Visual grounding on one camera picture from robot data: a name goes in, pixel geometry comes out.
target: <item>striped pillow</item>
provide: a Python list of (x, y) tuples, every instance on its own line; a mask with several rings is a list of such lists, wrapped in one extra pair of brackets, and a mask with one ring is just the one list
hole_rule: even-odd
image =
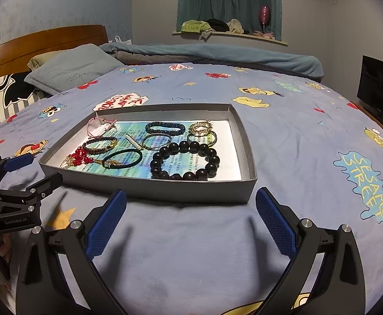
[(43, 91), (24, 82), (28, 74), (29, 72), (21, 72), (0, 77), (0, 123), (44, 98)]

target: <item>tv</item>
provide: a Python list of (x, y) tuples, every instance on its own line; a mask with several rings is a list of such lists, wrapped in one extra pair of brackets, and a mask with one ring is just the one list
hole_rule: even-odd
[(383, 62), (363, 56), (357, 97), (383, 117)]

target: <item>pillowcase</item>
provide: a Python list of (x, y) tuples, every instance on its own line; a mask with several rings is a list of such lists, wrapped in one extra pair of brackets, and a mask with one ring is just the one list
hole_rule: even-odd
[(61, 51), (51, 51), (43, 54), (39, 54), (37, 56), (33, 56), (27, 66), (31, 69), (31, 71), (34, 71), (35, 69), (38, 69), (40, 66), (42, 66), (45, 62), (48, 62), (50, 59), (52, 59), (54, 56), (59, 54), (60, 52), (64, 52), (65, 50)]
[(43, 91), (37, 91), (35, 86), (24, 82), (28, 74), (21, 72), (0, 77), (0, 123), (44, 98)]
[(98, 46), (81, 45), (60, 52), (27, 75), (25, 82), (55, 95), (89, 83), (120, 66), (122, 64), (117, 59)]

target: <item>blue gripper pad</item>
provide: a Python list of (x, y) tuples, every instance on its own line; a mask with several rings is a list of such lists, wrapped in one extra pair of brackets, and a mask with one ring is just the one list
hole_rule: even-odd
[(111, 235), (126, 210), (127, 197), (123, 191), (118, 191), (114, 198), (101, 213), (87, 236), (86, 255), (89, 260), (103, 253)]
[(261, 188), (256, 194), (256, 208), (281, 254), (293, 259), (297, 253), (295, 232), (282, 215), (277, 203)]
[(5, 172), (13, 172), (14, 170), (20, 169), (22, 167), (28, 166), (34, 162), (34, 155), (27, 153), (21, 156), (17, 156), (13, 159), (9, 159), (3, 165), (3, 170)]

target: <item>box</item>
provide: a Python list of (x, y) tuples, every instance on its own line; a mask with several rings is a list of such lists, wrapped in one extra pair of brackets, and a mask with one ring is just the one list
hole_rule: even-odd
[[(229, 181), (220, 181), (220, 178), (208, 179), (208, 181), (172, 181), (114, 176), (59, 168), (64, 158), (73, 153), (77, 146), (86, 140), (86, 124), (93, 117), (106, 120), (115, 119), (117, 122), (178, 122), (178, 120), (196, 122), (196, 120), (212, 120), (214, 123), (223, 121), (219, 123), (225, 124), (225, 121), (227, 121), (230, 135), (225, 134), (225, 136), (232, 138), (232, 148), (227, 156), (225, 154), (219, 155), (220, 152), (217, 149), (221, 159), (218, 173), (222, 169), (222, 162), (230, 162), (227, 160), (233, 162), (236, 155), (237, 169), (239, 169), (240, 175), (236, 177), (237, 172), (232, 172), (235, 177)], [(221, 137), (218, 134), (218, 144), (215, 145), (215, 148), (217, 148), (217, 145), (222, 144)], [(67, 186), (106, 194), (122, 189), (130, 198), (181, 203), (247, 203), (257, 181), (257, 172), (247, 133), (240, 117), (231, 104), (154, 104), (93, 112), (58, 140), (42, 156), (39, 163), (46, 175), (55, 172), (61, 173), (63, 183)]]

